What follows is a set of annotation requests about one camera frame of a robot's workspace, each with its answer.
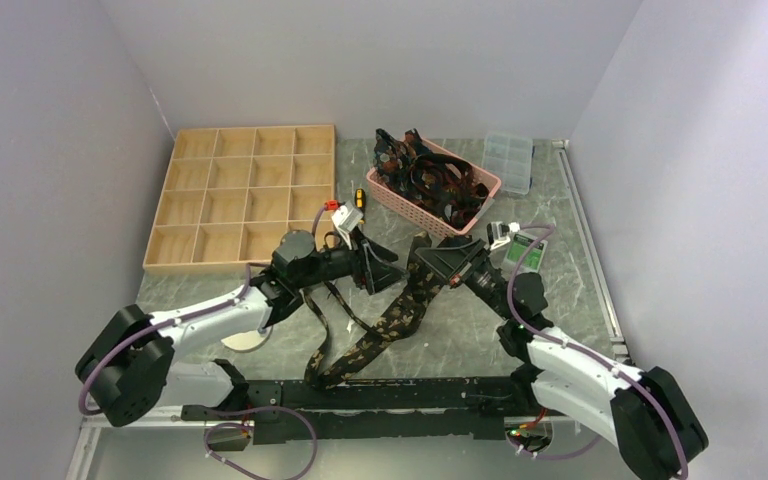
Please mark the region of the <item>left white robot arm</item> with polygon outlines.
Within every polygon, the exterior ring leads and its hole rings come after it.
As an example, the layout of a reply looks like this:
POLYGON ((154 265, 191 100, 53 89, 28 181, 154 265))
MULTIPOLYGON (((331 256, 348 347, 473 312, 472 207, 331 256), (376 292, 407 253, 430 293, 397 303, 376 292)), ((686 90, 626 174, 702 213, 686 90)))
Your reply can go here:
POLYGON ((311 232, 293 230, 268 265, 229 293, 151 313, 136 304, 123 307, 76 364, 79 410, 104 415, 114 427, 160 406, 199 406, 235 419, 249 404, 245 377, 227 360, 187 364, 184 357, 236 334, 270 329, 301 306, 305 288, 350 277, 370 294, 384 290, 407 275, 397 259, 359 229, 335 248, 318 248, 311 232))

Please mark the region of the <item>black gold patterned tie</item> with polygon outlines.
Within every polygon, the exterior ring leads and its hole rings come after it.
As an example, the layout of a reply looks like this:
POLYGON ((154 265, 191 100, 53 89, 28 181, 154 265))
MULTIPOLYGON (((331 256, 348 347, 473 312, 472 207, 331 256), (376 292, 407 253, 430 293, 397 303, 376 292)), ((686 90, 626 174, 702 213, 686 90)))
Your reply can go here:
POLYGON ((390 345, 418 331, 429 305, 444 286, 444 282, 416 254, 418 248, 429 247, 431 244, 432 237, 427 232, 413 237, 407 261, 406 284, 372 325, 360 320, 333 284, 325 284, 350 319, 359 322, 364 329, 364 335, 328 367, 323 366, 331 347, 327 318, 312 299, 310 291, 305 289, 302 292, 304 304, 325 330, 324 340, 307 361, 303 376, 305 384, 319 391, 333 389, 362 371, 390 345))

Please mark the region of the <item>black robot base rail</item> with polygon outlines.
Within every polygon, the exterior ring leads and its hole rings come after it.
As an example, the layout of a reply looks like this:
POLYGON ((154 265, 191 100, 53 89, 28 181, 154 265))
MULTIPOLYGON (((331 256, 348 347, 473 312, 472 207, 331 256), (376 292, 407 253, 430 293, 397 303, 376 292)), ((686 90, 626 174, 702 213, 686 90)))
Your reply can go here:
POLYGON ((247 419, 257 445, 306 440, 467 436, 501 440, 541 411, 506 376, 351 380, 318 391, 301 380, 251 380, 216 412, 195 402, 186 422, 247 419))

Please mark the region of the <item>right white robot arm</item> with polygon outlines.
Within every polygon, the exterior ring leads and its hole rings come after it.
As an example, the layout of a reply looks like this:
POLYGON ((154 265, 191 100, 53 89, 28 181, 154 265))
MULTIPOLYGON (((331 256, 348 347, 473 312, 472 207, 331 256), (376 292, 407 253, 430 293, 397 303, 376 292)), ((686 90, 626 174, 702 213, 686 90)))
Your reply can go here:
POLYGON ((640 479, 688 478, 690 461, 709 439, 669 371, 642 370, 573 339, 544 315, 541 276, 505 275, 482 240, 448 238, 415 254, 447 285, 468 287, 503 319, 500 343, 522 362, 511 375, 517 411, 534 415, 545 407, 578 421, 613 445, 640 479))

